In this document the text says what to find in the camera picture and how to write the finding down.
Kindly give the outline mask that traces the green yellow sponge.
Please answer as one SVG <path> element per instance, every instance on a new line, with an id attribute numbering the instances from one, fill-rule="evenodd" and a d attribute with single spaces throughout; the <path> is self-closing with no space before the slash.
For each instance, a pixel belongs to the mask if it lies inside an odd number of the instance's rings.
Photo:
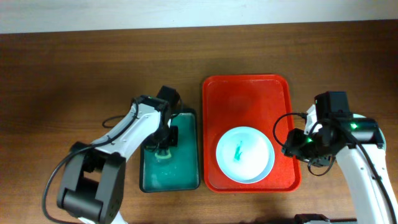
<path id="1" fill-rule="evenodd" d="M 170 149 L 158 149 L 155 152 L 155 158 L 158 160 L 167 160 L 170 159 L 172 157 Z"/>

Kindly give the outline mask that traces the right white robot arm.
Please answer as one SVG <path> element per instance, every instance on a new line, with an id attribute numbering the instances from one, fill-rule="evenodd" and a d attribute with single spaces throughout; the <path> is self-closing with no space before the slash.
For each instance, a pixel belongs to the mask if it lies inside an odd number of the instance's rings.
<path id="1" fill-rule="evenodd" d="M 314 98 L 304 129 L 289 131 L 282 153 L 307 164 L 338 164 L 348 184 L 358 223 L 397 223 L 397 199 L 386 168 L 386 139 L 377 121 L 354 114 L 344 91 Z"/>

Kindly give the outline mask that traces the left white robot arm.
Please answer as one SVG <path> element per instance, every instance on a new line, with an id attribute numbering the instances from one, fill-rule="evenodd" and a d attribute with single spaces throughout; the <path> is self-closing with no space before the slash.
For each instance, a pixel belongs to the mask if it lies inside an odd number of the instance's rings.
<path id="1" fill-rule="evenodd" d="M 171 124 L 180 101 L 178 92 L 162 86 L 156 96 L 133 99 L 115 127 L 91 144 L 77 142 L 62 161 L 65 167 L 57 206 L 83 223 L 124 223 L 126 163 L 139 146 L 163 159 L 178 142 Z"/>

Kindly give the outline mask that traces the white plate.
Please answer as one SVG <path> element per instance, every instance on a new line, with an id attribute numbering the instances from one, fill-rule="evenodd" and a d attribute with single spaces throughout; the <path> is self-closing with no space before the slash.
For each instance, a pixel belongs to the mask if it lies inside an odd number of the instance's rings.
<path id="1" fill-rule="evenodd" d="M 229 179 L 254 184 L 273 169 L 275 152 L 269 138 L 259 130 L 240 126 L 225 132 L 216 145 L 217 164 Z"/>
<path id="2" fill-rule="evenodd" d="M 366 118 L 365 116 L 363 116 L 363 115 L 361 115 L 361 114 L 353 114 L 353 117 L 354 117 L 354 118 Z M 381 134 L 381 137 L 382 137 L 382 140 L 383 140 L 383 144 L 382 144 L 381 149 L 383 149 L 384 151 L 386 151 L 386 149 L 387 149 L 387 144 L 386 144 L 386 139 L 385 139 L 384 133 L 382 132 L 381 128 L 379 128 L 379 131 L 380 131 L 380 134 Z"/>

